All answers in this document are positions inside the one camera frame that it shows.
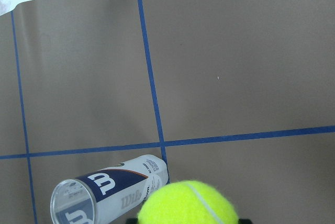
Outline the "yellow tennis ball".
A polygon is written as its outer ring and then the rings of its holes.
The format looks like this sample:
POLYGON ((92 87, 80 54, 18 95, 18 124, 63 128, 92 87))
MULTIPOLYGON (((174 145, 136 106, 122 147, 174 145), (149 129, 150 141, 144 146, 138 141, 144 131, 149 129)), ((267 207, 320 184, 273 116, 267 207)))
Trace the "yellow tennis ball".
POLYGON ((163 186, 143 204, 138 223, 238 223, 234 206, 214 187, 199 181, 163 186))

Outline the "clear tennis ball can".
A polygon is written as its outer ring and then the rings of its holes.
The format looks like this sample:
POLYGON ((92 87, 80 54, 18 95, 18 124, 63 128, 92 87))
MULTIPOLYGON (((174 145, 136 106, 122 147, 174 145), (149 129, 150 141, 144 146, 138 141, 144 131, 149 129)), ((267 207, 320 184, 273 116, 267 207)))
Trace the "clear tennis ball can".
POLYGON ((52 193, 51 219, 53 223, 111 223, 168 180, 166 163, 150 154, 64 180, 52 193))

